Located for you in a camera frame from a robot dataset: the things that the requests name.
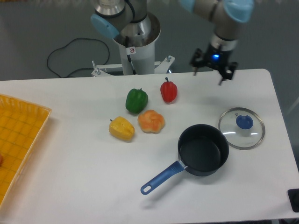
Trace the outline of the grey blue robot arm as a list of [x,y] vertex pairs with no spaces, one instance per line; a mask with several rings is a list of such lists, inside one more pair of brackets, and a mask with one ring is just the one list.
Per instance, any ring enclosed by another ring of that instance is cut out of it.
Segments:
[[[215,25],[206,51],[196,49],[190,65],[198,70],[208,67],[231,80],[238,63],[230,62],[241,31],[250,20],[254,2],[251,0],[182,0],[186,11]],[[124,75],[167,73],[174,58],[166,57],[155,64],[155,42],[160,36],[158,18],[147,10],[145,0],[98,0],[91,23],[103,36],[119,47]]]

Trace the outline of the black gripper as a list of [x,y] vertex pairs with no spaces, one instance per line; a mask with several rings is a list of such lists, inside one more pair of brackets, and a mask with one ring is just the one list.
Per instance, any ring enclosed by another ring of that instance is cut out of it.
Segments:
[[196,48],[189,64],[193,67],[193,75],[195,76],[199,68],[208,67],[218,70],[221,80],[218,85],[227,80],[232,80],[234,73],[238,68],[237,62],[229,62],[230,55],[234,50],[234,46],[210,43],[205,53],[201,49]]

